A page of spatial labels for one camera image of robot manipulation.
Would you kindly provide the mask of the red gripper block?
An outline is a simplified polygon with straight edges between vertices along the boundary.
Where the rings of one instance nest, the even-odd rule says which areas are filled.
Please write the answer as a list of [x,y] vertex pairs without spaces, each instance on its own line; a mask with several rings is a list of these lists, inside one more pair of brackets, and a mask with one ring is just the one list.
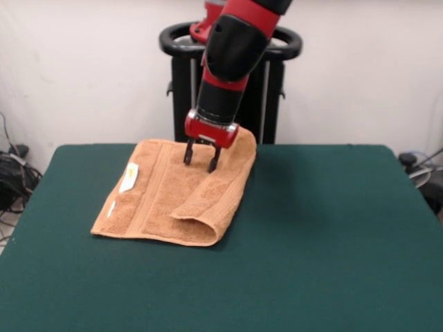
[[213,173],[217,169],[222,148],[229,149],[239,133],[239,125],[237,123],[215,124],[202,118],[195,109],[191,109],[188,112],[184,126],[185,133],[189,137],[183,158],[185,165],[191,164],[193,155],[192,148],[195,140],[204,140],[215,146],[215,155],[211,159],[208,167],[209,173]]

